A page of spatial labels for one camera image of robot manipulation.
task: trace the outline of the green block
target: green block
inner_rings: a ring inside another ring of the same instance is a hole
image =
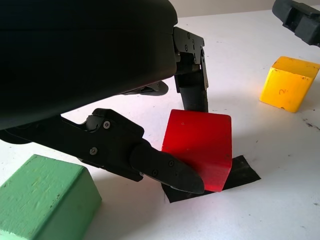
[[[80,240],[100,204],[85,167],[33,155],[0,187],[0,240]]]

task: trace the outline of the black mat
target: black mat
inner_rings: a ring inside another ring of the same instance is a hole
[[[259,175],[250,167],[245,157],[241,155],[232,159],[232,168],[223,190],[250,184],[260,179]],[[215,193],[214,191],[205,191],[203,194],[189,193],[175,190],[164,184],[162,184],[162,189],[170,203]]]

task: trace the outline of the yellow cube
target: yellow cube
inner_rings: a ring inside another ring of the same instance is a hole
[[[320,69],[320,64],[280,57],[271,67],[260,101],[296,113]]]

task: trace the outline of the red cube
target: red cube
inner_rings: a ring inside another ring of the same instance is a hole
[[[172,110],[162,151],[196,170],[205,190],[221,192],[232,166],[231,117]]]

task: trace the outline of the bolt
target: bolt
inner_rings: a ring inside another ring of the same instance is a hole
[[[158,170],[155,169],[152,171],[152,177],[156,177],[158,175]]]
[[[104,129],[108,129],[108,128],[110,128],[110,122],[109,121],[105,121],[104,123],[103,123],[103,128]]]
[[[169,161],[169,167],[172,168],[175,165],[175,161],[171,160]]]
[[[93,147],[90,149],[90,155],[96,155],[98,152],[98,149],[96,147]]]

